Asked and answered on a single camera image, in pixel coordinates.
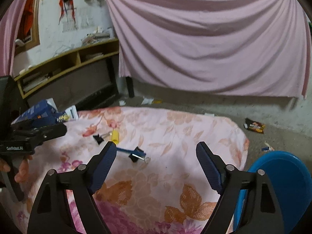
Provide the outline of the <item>white barcode packet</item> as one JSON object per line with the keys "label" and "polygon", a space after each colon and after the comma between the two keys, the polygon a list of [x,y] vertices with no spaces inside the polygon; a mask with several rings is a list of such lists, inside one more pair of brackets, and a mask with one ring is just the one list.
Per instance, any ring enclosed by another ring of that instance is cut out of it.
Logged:
{"label": "white barcode packet", "polygon": [[65,111],[57,113],[56,120],[58,123],[64,123],[68,121],[76,121],[79,119],[76,106],[72,105],[68,107]]}

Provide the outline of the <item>yellow small packet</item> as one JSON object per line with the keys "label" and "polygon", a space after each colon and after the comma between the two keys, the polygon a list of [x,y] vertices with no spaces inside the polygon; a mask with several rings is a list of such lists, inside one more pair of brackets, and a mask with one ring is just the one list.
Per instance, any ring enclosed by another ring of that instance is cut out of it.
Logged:
{"label": "yellow small packet", "polygon": [[116,145],[119,143],[119,132],[118,132],[118,130],[115,130],[115,129],[112,130],[111,141]]}

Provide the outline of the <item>pink window curtain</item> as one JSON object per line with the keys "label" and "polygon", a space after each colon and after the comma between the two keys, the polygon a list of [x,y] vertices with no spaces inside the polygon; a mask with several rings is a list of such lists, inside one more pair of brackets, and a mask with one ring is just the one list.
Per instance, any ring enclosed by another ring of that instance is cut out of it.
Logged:
{"label": "pink window curtain", "polygon": [[27,0],[13,0],[1,19],[1,76],[13,74],[15,40]]}

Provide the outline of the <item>red tassel wall ornament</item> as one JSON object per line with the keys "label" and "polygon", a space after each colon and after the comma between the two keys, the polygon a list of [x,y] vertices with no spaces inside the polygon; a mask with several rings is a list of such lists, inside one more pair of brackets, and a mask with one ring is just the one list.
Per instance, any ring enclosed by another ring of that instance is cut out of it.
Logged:
{"label": "red tassel wall ornament", "polygon": [[74,11],[74,0],[59,0],[59,6],[60,6],[59,23],[60,23],[61,19],[64,17],[64,15],[68,14],[68,12],[71,11],[71,17],[74,21],[74,25],[76,25],[76,17],[75,17],[75,11]]}

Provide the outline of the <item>small black clip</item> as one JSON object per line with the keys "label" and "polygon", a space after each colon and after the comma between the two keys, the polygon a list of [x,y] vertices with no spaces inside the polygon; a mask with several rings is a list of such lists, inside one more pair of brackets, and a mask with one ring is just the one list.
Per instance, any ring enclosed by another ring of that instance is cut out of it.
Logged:
{"label": "small black clip", "polygon": [[98,145],[100,145],[102,142],[108,139],[111,135],[112,135],[112,132],[108,132],[104,134],[97,134],[97,135],[93,135],[93,139],[97,142]]}

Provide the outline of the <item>blue plastic trash bucket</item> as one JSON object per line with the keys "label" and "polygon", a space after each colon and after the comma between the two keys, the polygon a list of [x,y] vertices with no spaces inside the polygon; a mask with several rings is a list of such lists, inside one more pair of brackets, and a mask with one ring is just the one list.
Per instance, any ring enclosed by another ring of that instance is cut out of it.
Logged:
{"label": "blue plastic trash bucket", "polygon": [[290,233],[311,203],[311,175],[295,155],[274,151],[264,154],[249,168],[262,169],[268,175],[278,199],[285,233]]}

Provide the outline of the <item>black binder clip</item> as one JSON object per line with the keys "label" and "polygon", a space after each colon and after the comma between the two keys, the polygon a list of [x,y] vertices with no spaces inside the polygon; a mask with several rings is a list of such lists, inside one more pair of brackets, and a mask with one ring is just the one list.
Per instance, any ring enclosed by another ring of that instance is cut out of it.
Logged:
{"label": "black binder clip", "polygon": [[138,160],[142,160],[144,163],[148,164],[151,160],[151,158],[148,157],[139,147],[136,147],[135,150],[130,153],[129,158],[133,163],[136,163]]}

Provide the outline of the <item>pink floral blanket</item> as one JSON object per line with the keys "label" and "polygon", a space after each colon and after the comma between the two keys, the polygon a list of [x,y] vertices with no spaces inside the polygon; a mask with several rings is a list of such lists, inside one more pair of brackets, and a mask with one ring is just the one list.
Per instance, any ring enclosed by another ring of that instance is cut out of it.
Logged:
{"label": "pink floral blanket", "polygon": [[[27,231],[32,204],[49,169],[74,170],[98,154],[93,136],[118,132],[122,149],[95,194],[112,233],[200,233],[218,201],[196,157],[196,145],[237,169],[245,167],[249,140],[231,119],[167,109],[111,107],[79,113],[67,122],[65,136],[35,151],[23,184],[25,199],[14,203],[1,190],[1,204],[13,222]],[[132,162],[123,150],[140,148],[147,161]]]}

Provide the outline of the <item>blue pen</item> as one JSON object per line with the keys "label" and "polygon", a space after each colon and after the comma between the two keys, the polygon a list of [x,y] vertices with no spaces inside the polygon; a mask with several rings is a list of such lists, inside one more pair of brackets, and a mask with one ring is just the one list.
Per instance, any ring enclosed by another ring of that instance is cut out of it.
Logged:
{"label": "blue pen", "polygon": [[139,157],[145,157],[146,156],[146,153],[138,147],[136,147],[134,150],[126,150],[123,148],[117,148],[117,151],[120,151],[123,153],[129,153],[129,154],[136,155]]}

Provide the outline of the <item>pink hanging wall sheet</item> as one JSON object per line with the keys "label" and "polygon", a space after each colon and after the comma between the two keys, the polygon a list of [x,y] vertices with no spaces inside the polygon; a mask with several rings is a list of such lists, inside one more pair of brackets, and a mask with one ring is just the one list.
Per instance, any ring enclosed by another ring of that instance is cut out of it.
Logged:
{"label": "pink hanging wall sheet", "polygon": [[297,0],[106,0],[119,75],[226,96],[301,97],[311,35]]}

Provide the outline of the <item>wooden wall shelf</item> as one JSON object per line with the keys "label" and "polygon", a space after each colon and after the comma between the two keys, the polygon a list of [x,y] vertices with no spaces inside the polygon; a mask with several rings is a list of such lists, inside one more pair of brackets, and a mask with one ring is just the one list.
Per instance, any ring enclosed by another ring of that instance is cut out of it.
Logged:
{"label": "wooden wall shelf", "polygon": [[109,39],[63,52],[14,78],[23,99],[55,80],[94,62],[119,54],[119,40]]}

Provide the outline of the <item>blue cardboard box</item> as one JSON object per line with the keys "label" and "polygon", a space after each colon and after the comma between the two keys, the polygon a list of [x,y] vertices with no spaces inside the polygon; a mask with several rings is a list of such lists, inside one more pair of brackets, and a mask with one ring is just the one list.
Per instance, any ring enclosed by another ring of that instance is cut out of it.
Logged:
{"label": "blue cardboard box", "polygon": [[58,108],[52,98],[43,99],[30,107],[15,119],[12,124],[22,121],[33,121],[35,127],[54,125],[57,123]]}

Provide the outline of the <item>black orange floor wrapper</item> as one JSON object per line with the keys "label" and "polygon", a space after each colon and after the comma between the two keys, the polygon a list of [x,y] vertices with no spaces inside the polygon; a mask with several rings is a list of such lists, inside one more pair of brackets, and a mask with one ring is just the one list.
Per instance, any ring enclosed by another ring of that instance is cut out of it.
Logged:
{"label": "black orange floor wrapper", "polygon": [[245,123],[244,123],[244,128],[246,130],[252,131],[252,132],[256,132],[259,134],[263,134],[264,133],[264,128],[265,128],[265,124],[262,124],[258,121],[253,121],[249,118],[245,119]]}

